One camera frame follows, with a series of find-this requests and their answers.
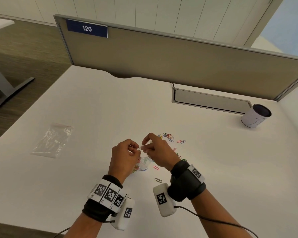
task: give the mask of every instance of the sign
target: sign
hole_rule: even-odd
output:
[[[70,19],[66,19],[66,24],[69,31],[108,38],[107,26]]]

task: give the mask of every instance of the qr code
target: qr code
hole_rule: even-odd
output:
[[[118,195],[114,202],[114,205],[119,207],[121,205],[121,203],[123,202],[123,200],[124,200],[124,198],[121,195]]]
[[[117,195],[117,192],[109,188],[104,198],[112,202],[116,195]]]
[[[99,196],[102,196],[104,191],[106,190],[107,186],[99,184],[98,187],[96,188],[94,194],[97,194]]]
[[[132,212],[132,208],[127,208],[124,214],[124,218],[130,218]]]
[[[198,177],[198,178],[201,177],[200,172],[199,172],[196,168],[194,168],[194,169],[192,170],[192,172],[195,174],[196,177]]]
[[[167,202],[167,199],[164,193],[157,195],[157,199],[158,199],[159,205],[162,205]]]

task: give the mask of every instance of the beige partition panel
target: beige partition panel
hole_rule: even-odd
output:
[[[275,99],[298,80],[298,57],[55,15],[73,65]],[[108,26],[108,38],[67,30],[66,19]]]

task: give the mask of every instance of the desk foot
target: desk foot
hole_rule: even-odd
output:
[[[0,107],[5,104],[7,101],[9,101],[14,95],[16,95],[19,91],[21,91],[24,87],[26,87],[30,82],[32,82],[35,78],[28,78],[18,86],[16,86],[13,91],[8,95],[4,95],[2,98],[0,98]]]

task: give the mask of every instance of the blue wall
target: blue wall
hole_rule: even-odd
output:
[[[298,56],[298,0],[284,0],[261,36],[284,53]]]

